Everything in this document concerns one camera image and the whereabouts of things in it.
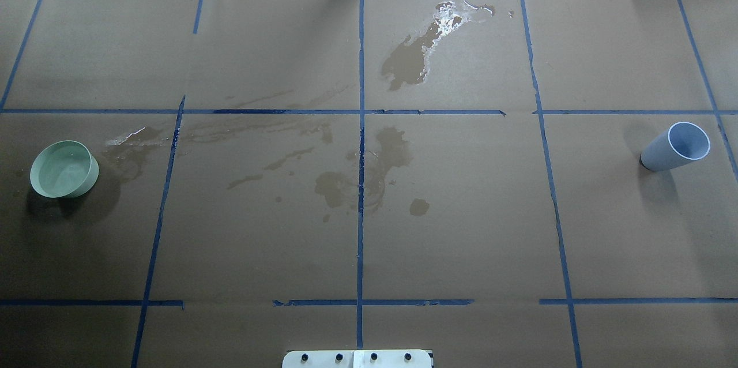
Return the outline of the green bowl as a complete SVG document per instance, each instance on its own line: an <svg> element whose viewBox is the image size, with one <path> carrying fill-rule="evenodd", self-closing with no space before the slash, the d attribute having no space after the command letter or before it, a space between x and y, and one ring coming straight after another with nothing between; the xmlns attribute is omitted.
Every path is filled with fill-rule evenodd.
<svg viewBox="0 0 738 368"><path fill-rule="evenodd" d="M45 147L34 159L29 179L32 189L48 199L74 199L92 189L99 163L86 145L61 140Z"/></svg>

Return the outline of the blue plastic cup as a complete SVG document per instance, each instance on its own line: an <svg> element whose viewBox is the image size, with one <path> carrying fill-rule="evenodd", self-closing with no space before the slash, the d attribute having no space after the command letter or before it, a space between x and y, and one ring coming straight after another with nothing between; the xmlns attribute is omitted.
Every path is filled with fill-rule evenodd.
<svg viewBox="0 0 738 368"><path fill-rule="evenodd" d="M641 152L639 162L649 171L667 171L702 160L710 150L711 140L701 127L677 122Z"/></svg>

